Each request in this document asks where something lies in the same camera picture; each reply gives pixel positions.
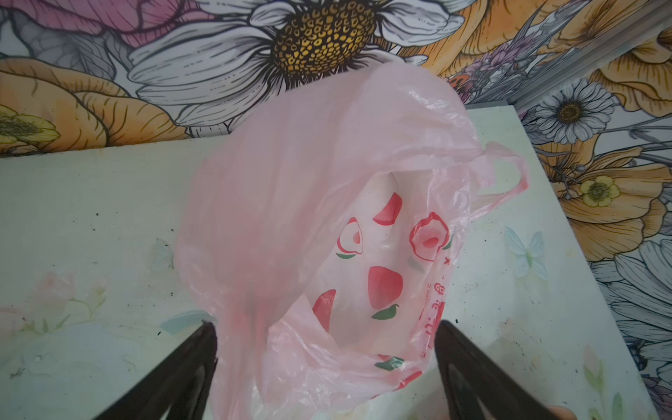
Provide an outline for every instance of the white daisy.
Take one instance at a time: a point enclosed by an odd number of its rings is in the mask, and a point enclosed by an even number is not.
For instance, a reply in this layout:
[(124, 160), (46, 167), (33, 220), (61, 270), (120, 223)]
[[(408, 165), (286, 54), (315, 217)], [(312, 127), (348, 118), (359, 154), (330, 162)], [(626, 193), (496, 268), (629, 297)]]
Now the white daisy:
[[(401, 58), (372, 43), (378, 36), (399, 46), (431, 44), (464, 22), (449, 9), (473, 0), (239, 2), (203, 1), (210, 13), (229, 13), (220, 22), (186, 24), (135, 50), (131, 81), (144, 85), (139, 98), (159, 106), (184, 106), (183, 126), (228, 129), (255, 105), (287, 89), (383, 62), (421, 65), (426, 56)], [(245, 19), (231, 13), (250, 13)], [(192, 130), (195, 135), (217, 132)]]
[(533, 107), (522, 122), (534, 144), (574, 144), (604, 130), (617, 105), (601, 84), (581, 79)]

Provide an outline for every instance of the plastic bag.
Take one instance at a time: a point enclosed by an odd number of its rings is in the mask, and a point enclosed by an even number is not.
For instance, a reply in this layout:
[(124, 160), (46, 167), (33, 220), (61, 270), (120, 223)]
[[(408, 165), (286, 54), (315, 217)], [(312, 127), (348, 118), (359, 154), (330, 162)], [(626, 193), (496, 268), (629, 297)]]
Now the plastic bag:
[[(510, 192), (493, 159), (521, 171)], [(216, 419), (308, 419), (420, 376), (474, 217), (527, 188), (450, 86), (386, 64), (265, 103), (196, 174), (181, 279), (218, 319)]]

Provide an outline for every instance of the floral wallpaper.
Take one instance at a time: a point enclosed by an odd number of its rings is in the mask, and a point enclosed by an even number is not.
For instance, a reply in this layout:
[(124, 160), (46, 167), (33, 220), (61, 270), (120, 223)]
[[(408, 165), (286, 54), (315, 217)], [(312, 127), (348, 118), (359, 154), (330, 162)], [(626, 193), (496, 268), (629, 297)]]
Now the floral wallpaper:
[(521, 115), (662, 420), (672, 419), (672, 28)]
[(228, 134), (288, 89), (390, 61), (505, 99), (645, 3), (0, 0), (0, 156)]

